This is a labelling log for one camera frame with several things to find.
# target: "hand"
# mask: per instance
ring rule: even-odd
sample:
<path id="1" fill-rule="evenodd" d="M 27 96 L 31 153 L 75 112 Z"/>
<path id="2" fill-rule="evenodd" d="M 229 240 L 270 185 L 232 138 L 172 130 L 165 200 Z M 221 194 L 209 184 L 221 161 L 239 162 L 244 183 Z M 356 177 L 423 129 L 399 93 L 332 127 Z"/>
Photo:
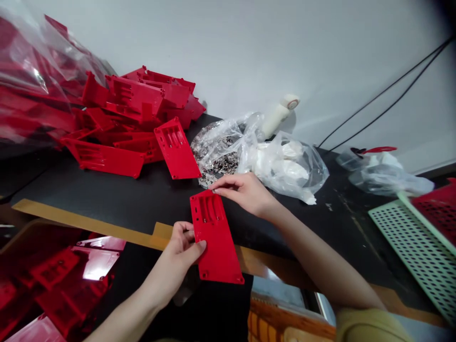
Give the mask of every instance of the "hand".
<path id="1" fill-rule="evenodd" d="M 150 300 L 151 305 L 159 310 L 168 305 L 179 290 L 190 266 L 206 249 L 206 241 L 192 244 L 194 239 L 193 224 L 174 223 L 168 245 L 138 290 L 144 300 Z"/>
<path id="2" fill-rule="evenodd" d="M 251 172 L 225 175 L 209 186 L 216 194 L 235 201 L 249 213 L 262 219 L 281 204 Z"/>

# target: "left hand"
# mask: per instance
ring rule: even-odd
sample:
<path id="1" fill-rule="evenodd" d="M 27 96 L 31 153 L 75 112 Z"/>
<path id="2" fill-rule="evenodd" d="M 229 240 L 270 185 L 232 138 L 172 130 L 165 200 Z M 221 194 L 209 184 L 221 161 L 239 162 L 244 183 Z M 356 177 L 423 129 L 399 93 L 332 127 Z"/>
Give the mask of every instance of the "left hand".
<path id="1" fill-rule="evenodd" d="M 206 241 L 192 244 L 194 239 L 193 224 L 183 221 L 174 223 L 168 245 L 138 290 L 144 300 L 149 300 L 159 310 L 168 305 L 190 266 L 206 249 Z"/>

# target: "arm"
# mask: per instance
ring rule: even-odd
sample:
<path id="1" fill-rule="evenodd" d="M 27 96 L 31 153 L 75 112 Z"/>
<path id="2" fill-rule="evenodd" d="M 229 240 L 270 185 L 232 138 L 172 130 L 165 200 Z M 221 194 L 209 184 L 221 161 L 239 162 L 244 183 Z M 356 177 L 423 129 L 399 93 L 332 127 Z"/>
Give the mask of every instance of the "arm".
<path id="1" fill-rule="evenodd" d="M 254 174 L 224 176 L 210 188 L 275 225 L 303 269 L 332 303 L 357 309 L 385 310 L 364 278 L 280 204 Z"/>
<path id="2" fill-rule="evenodd" d="M 192 244 L 193 225 L 176 222 L 171 239 L 152 271 L 125 302 L 85 342 L 137 342 L 157 313 L 176 294 L 190 266 L 201 256 L 206 241 Z"/>

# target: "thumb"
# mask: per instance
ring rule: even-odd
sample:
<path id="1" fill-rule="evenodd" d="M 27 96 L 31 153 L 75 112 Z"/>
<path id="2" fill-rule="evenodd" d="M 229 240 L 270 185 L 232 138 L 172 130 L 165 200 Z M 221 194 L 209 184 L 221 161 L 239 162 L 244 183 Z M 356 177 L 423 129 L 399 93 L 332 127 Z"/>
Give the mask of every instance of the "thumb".
<path id="1" fill-rule="evenodd" d="M 203 254 L 204 250 L 206 249 L 207 242 L 205 240 L 202 240 L 200 242 L 197 242 L 193 244 L 189 249 L 187 249 L 185 252 L 182 253 L 182 256 L 185 260 L 185 262 L 189 265 L 193 265 L 195 261 L 198 260 L 198 258 Z"/>
<path id="2" fill-rule="evenodd" d="M 217 188 L 214 190 L 214 192 L 220 196 L 226 197 L 229 200 L 235 201 L 236 203 L 239 203 L 239 196 L 240 193 L 237 192 L 236 190 L 233 189 L 228 189 L 228 188 Z"/>

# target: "yellow sleeve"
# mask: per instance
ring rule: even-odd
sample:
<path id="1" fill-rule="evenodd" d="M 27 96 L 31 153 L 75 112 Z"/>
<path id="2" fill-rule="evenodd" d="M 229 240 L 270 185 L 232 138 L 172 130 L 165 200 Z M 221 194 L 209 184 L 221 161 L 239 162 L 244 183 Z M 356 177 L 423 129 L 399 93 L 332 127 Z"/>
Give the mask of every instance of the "yellow sleeve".
<path id="1" fill-rule="evenodd" d="M 379 309 L 343 309 L 336 327 L 337 342 L 413 342 L 392 315 Z"/>

